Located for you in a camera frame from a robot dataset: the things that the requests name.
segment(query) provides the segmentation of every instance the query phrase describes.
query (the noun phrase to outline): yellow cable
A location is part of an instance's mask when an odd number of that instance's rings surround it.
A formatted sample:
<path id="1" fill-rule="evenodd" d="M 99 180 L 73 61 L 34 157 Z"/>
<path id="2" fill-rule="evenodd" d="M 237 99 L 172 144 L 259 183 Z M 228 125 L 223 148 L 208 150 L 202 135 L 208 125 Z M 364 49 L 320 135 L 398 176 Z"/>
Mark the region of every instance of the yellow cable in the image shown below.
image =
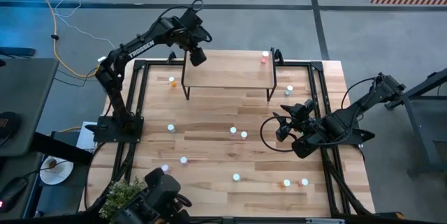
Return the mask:
<path id="1" fill-rule="evenodd" d="M 50 8 L 50 12 L 51 12 L 51 16 L 53 17 L 53 27 L 54 27 L 54 31 L 53 31 L 53 35 L 57 36 L 57 23 L 56 23 L 56 15 L 54 15 L 53 9 L 51 7 L 50 1 L 45 0 L 45 2 L 48 5 L 48 8 Z M 68 67 L 59 57 L 59 55 L 57 54 L 57 49 L 56 49 L 56 39 L 53 38 L 53 52 L 54 52 L 54 56 L 56 57 L 57 61 L 59 61 L 59 63 L 61 63 L 65 68 L 67 68 L 67 70 L 69 70 L 70 72 L 72 72 L 74 75 L 77 75 L 78 77 L 93 77 L 95 76 L 96 72 L 98 71 L 98 68 L 96 68 L 95 72 L 90 74 L 90 75 L 82 75 L 82 74 L 78 74 L 77 72 L 75 72 L 74 70 L 72 70 L 70 67 Z"/>
<path id="2" fill-rule="evenodd" d="M 67 129 L 63 129 L 63 130 L 58 130 L 57 132 L 58 133 L 65 133 L 65 132 L 68 132 L 70 130 L 79 130 L 79 129 L 81 129 L 81 127 L 80 126 L 76 126 L 76 127 L 70 127 L 70 128 L 67 128 Z"/>

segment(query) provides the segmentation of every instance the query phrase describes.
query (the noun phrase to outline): small cup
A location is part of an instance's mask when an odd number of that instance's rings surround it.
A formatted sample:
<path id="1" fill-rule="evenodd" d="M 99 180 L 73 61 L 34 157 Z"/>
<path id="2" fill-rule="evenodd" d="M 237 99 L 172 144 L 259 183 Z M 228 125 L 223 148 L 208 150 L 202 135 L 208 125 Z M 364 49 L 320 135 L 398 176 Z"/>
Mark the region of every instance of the small cup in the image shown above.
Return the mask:
<path id="1" fill-rule="evenodd" d="M 163 170 L 163 172 L 165 172 L 165 174 L 168 174 L 170 172 L 169 165 L 164 164 L 161 166 L 161 169 Z"/>
<path id="2" fill-rule="evenodd" d="M 300 186 L 307 186 L 307 185 L 309 185 L 309 181 L 308 181 L 307 179 L 301 179 L 301 180 L 298 182 L 298 184 L 299 184 Z"/>
<path id="3" fill-rule="evenodd" d="M 287 89 L 286 89 L 286 96 L 289 96 L 292 93 L 292 90 L 293 90 L 293 86 L 288 85 Z"/>
<path id="4" fill-rule="evenodd" d="M 231 134 L 232 136 L 236 135 L 236 132 L 237 132 L 236 127 L 232 127 L 232 128 L 230 128 L 230 134 Z"/>
<path id="5" fill-rule="evenodd" d="M 247 138 L 247 136 L 248 136 L 247 132 L 240 133 L 240 137 L 242 138 L 242 140 L 245 140 Z"/>
<path id="6" fill-rule="evenodd" d="M 174 77 L 169 77 L 169 83 L 172 87 L 176 87 L 177 86 L 177 82 L 175 81 Z"/>
<path id="7" fill-rule="evenodd" d="M 49 168 L 45 170 L 47 172 L 60 173 L 64 169 L 64 166 L 63 164 L 59 165 L 55 158 L 48 158 L 45 161 L 43 168 Z"/>
<path id="8" fill-rule="evenodd" d="M 291 181 L 289 181 L 288 179 L 285 179 L 285 180 L 281 181 L 281 186 L 289 187 L 289 186 L 291 186 Z"/>
<path id="9" fill-rule="evenodd" d="M 263 58 L 261 59 L 261 63 L 267 63 L 268 52 L 263 52 Z"/>
<path id="10" fill-rule="evenodd" d="M 180 158 L 180 163 L 183 165 L 188 165 L 188 158 L 186 157 L 181 157 Z"/>
<path id="11" fill-rule="evenodd" d="M 173 125 L 173 124 L 168 124 L 168 130 L 169 130 L 171 133 L 175 133 L 175 127 L 174 127 L 174 125 Z"/>
<path id="12" fill-rule="evenodd" d="M 240 175 L 239 174 L 233 174 L 233 181 L 240 181 Z"/>

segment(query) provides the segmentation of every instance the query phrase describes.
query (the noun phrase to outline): black cable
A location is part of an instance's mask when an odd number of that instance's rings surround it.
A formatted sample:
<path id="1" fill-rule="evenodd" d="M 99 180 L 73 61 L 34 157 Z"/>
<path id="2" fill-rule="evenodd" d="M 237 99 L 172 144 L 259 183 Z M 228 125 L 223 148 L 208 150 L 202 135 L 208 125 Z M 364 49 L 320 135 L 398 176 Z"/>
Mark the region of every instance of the black cable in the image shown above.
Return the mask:
<path id="1" fill-rule="evenodd" d="M 64 71 L 62 71 L 62 70 L 59 70 L 59 69 L 57 69 L 57 71 L 59 71 L 60 73 L 66 75 L 66 76 L 75 78 L 75 79 L 77 79 L 77 80 L 82 80 L 82 81 L 84 81 L 84 78 L 80 78 L 80 77 L 76 77 L 76 76 L 74 76 L 74 75 L 70 75 L 70 74 L 68 74 L 68 73 L 66 73 L 66 72 L 64 72 Z M 87 82 L 98 82 L 98 80 L 96 80 L 96 79 L 95 79 L 95 80 L 87 80 Z"/>
<path id="2" fill-rule="evenodd" d="M 103 117 L 101 117 L 101 120 L 97 123 L 97 126 L 101 126 L 101 124 L 103 123 L 104 119 L 107 117 L 107 115 L 109 114 L 110 108 L 112 107 L 112 102 L 109 102 L 109 107 L 107 108 L 107 110 L 105 111 L 105 114 Z"/>
<path id="3" fill-rule="evenodd" d="M 193 206 L 192 202 L 187 197 L 184 197 L 183 195 L 181 195 L 179 193 L 177 194 L 177 196 L 175 198 L 180 203 L 182 203 L 182 205 L 184 205 L 185 207 L 192 207 Z"/>
<path id="4" fill-rule="evenodd" d="M 67 85 L 70 85 L 70 86 L 74 86 L 74 87 L 83 87 L 83 86 L 85 85 L 85 83 L 87 82 L 87 78 L 89 78 L 90 73 L 93 72 L 94 70 L 96 70 L 96 68 L 91 69 L 91 70 L 85 75 L 85 78 L 82 79 L 82 80 L 84 80 L 84 82 L 82 83 L 82 85 L 79 85 L 79 84 L 71 84 L 71 83 L 69 83 L 69 82 L 65 82 L 65 81 L 63 81 L 63 80 L 60 80 L 60 79 L 58 79 L 58 78 L 56 78 L 56 77 L 54 78 L 54 80 L 59 81 L 59 82 L 62 82 L 62 83 L 67 84 Z"/>
<path id="5" fill-rule="evenodd" d="M 357 119 L 357 122 L 360 122 L 360 121 L 362 121 L 363 120 L 363 118 L 365 117 L 365 115 L 363 115 L 363 113 L 360 115 L 360 116 L 362 116 L 362 118 L 361 119 Z"/>
<path id="6" fill-rule="evenodd" d="M 347 139 L 349 138 L 349 136 L 351 136 L 352 131 L 353 131 L 353 129 L 354 129 L 353 122 L 354 122 L 354 120 L 356 120 L 356 118 L 358 117 L 358 113 L 359 113 L 360 109 L 361 109 L 366 103 L 369 102 L 369 100 L 371 99 L 372 95 L 374 95 L 374 93 L 375 93 L 375 91 L 376 91 L 376 88 L 377 88 L 377 85 L 376 85 L 376 79 L 377 79 L 377 77 L 373 77 L 373 79 L 374 79 L 374 81 L 373 81 L 373 88 L 372 88 L 372 91 L 370 91 L 369 96 L 368 96 L 368 98 L 365 100 L 365 102 L 357 108 L 356 112 L 354 112 L 354 115 L 352 116 L 352 119 L 351 119 L 351 127 L 349 128 L 349 132 L 348 132 L 348 134 L 346 134 L 346 136 L 343 137 L 343 139 L 341 139 L 341 140 L 339 140 L 339 141 L 336 141 L 336 142 L 330 142 L 330 143 L 320 143 L 320 144 L 316 143 L 315 145 L 318 145 L 318 146 L 326 146 L 326 145 L 340 144 L 341 142 L 347 140 Z"/>
<path id="7" fill-rule="evenodd" d="M 198 1 L 200 2 L 200 7 L 199 7 L 198 10 L 195 10 L 196 13 L 199 12 L 199 11 L 201 11 L 201 10 L 203 9 L 203 6 L 205 5 L 205 4 L 203 3 L 203 0 L 194 0 L 193 3 L 191 4 L 191 6 L 194 7 L 194 5 L 196 4 L 196 2 L 198 2 Z"/>
<path id="8" fill-rule="evenodd" d="M 349 89 L 348 89 L 348 90 L 346 91 L 346 93 L 344 94 L 343 99 L 342 99 L 342 105 L 341 105 L 340 107 L 343 109 L 343 102 L 344 102 L 344 99 L 346 98 L 346 96 L 348 95 L 348 92 L 349 92 L 352 88 L 354 88 L 357 84 L 361 84 L 361 83 L 366 82 L 366 81 L 368 81 L 368 80 L 374 80 L 374 79 L 375 79 L 375 77 L 370 77 L 370 78 L 367 78 L 367 79 L 365 79 L 365 80 L 356 82 L 355 84 L 351 85 L 351 87 L 349 87 Z"/>
<path id="9" fill-rule="evenodd" d="M 33 174 L 33 173 L 36 173 L 36 172 L 40 172 L 40 171 L 43 171 L 43 170 L 53 169 L 53 168 L 55 168 L 56 166 L 58 166 L 58 164 L 62 164 L 62 163 L 65 163 L 65 162 L 68 162 L 68 160 L 61 161 L 61 162 L 57 163 L 56 165 L 54 165 L 54 166 L 52 166 L 52 167 L 43 168 L 43 169 L 37 169 L 37 170 L 34 170 L 33 172 L 28 172 L 27 174 L 23 175 L 22 178 L 25 178 L 26 176 L 28 176 L 28 175 L 30 175 L 30 174 Z"/>
<path id="10" fill-rule="evenodd" d="M 91 160 L 90 160 L 90 164 L 89 164 L 89 169 L 87 170 L 87 175 L 85 176 L 85 186 L 84 186 L 84 207 L 85 210 L 88 209 L 87 207 L 87 187 L 88 187 L 88 183 L 89 183 L 89 172 L 90 172 L 90 167 L 91 167 L 91 163 L 93 162 L 93 159 L 95 158 L 95 155 L 98 153 L 99 149 L 104 145 L 105 143 L 100 143 L 97 148 L 93 151 L 93 154 L 91 155 Z"/>
<path id="11" fill-rule="evenodd" d="M 437 92 L 437 95 L 439 96 L 439 89 L 441 88 L 441 86 L 442 86 L 442 84 L 440 84 L 439 86 L 438 86 L 438 92 Z"/>
<path id="12" fill-rule="evenodd" d="M 11 55 L 9 55 L 9 54 L 0 54 L 0 55 L 3 55 L 3 56 L 5 56 L 5 57 L 10 57 L 10 58 L 12 58 L 12 59 L 15 58 L 15 57 L 13 57 L 13 56 L 11 56 Z"/>
<path id="13" fill-rule="evenodd" d="M 272 119 L 292 119 L 294 120 L 293 117 L 289 117 L 289 116 L 273 116 L 270 117 L 268 119 L 266 119 L 263 124 L 261 125 L 261 129 L 259 130 L 259 135 L 261 136 L 261 140 L 263 141 L 264 145 L 266 147 L 268 147 L 269 149 L 273 150 L 273 151 L 278 151 L 278 152 L 291 152 L 293 151 L 293 149 L 276 149 L 274 147 L 271 147 L 270 145 L 267 144 L 267 142 L 264 140 L 264 136 L 263 136 L 263 129 L 264 129 L 264 125 L 269 122 Z"/>

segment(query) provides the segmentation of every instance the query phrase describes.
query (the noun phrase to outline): gray floor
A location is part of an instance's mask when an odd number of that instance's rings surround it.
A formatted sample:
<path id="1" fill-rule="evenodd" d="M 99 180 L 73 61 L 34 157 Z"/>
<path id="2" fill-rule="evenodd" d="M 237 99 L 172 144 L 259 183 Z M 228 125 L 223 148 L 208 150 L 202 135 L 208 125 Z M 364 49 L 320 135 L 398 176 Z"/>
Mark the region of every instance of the gray floor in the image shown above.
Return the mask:
<path id="1" fill-rule="evenodd" d="M 118 3 L 189 3 L 192 0 L 84 0 Z M 310 4 L 310 0 L 204 0 L 214 4 Z M 318 0 L 321 5 L 367 6 L 368 0 Z M 115 45 L 144 32 L 162 10 L 81 9 L 68 22 Z M 46 8 L 0 8 L 0 45 L 34 47 L 36 57 L 53 57 L 52 20 Z M 214 40 L 204 48 L 264 50 L 280 48 L 287 59 L 321 59 L 312 11 L 204 10 L 203 26 Z M 382 71 L 412 87 L 447 66 L 444 43 L 447 13 L 322 12 L 330 59 L 342 61 L 348 85 Z M 59 23 L 59 55 L 87 73 L 110 45 Z M 145 57 L 166 57 L 157 46 Z M 58 78 L 76 82 L 57 74 Z M 361 97 L 367 86 L 350 93 Z M 447 94 L 447 86 L 441 88 Z M 54 82 L 39 131 L 79 126 L 102 112 L 105 94 L 96 82 L 83 88 Z M 365 145 L 366 167 L 377 211 L 401 211 L 407 218 L 447 222 L 447 186 L 442 174 L 410 179 L 406 169 L 421 162 L 418 143 L 402 107 L 393 112 L 377 106 L 360 126 L 376 133 Z"/>

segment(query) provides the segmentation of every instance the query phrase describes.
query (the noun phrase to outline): wooden shelf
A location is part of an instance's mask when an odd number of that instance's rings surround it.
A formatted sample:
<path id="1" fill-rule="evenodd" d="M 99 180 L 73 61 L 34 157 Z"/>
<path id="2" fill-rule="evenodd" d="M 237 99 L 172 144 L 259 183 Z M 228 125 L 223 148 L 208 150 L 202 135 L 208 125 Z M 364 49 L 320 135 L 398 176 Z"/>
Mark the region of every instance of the wooden shelf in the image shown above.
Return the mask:
<path id="1" fill-rule="evenodd" d="M 207 61 L 194 67 L 186 54 L 183 85 L 186 87 L 218 87 L 272 89 L 274 65 L 269 52 L 261 63 L 262 51 L 204 50 Z"/>

